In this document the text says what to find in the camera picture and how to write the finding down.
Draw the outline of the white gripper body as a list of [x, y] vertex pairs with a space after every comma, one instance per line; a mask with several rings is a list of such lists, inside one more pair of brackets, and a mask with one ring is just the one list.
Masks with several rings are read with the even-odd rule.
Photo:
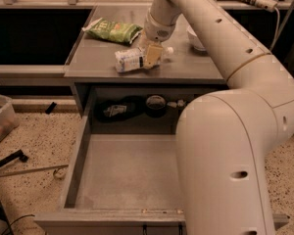
[[164, 42], [172, 36], [175, 25], [176, 16], [158, 17], [149, 9], [144, 22], [145, 35], [151, 41]]

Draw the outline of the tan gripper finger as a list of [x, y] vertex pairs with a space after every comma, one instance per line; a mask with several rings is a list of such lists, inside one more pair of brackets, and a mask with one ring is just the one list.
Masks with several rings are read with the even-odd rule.
[[138, 47], [140, 49], [147, 49], [152, 41], [142, 32], [139, 36]]
[[163, 46], [159, 44], [150, 44], [145, 52], [144, 68], [151, 69], [158, 64], [163, 53]]

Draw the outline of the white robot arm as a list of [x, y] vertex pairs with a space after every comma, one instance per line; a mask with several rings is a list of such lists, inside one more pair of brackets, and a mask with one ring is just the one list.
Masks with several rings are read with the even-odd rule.
[[294, 78], [214, 0], [154, 0], [150, 41], [185, 17], [226, 89], [187, 105], [176, 127], [187, 235], [275, 235], [265, 156], [294, 134]]

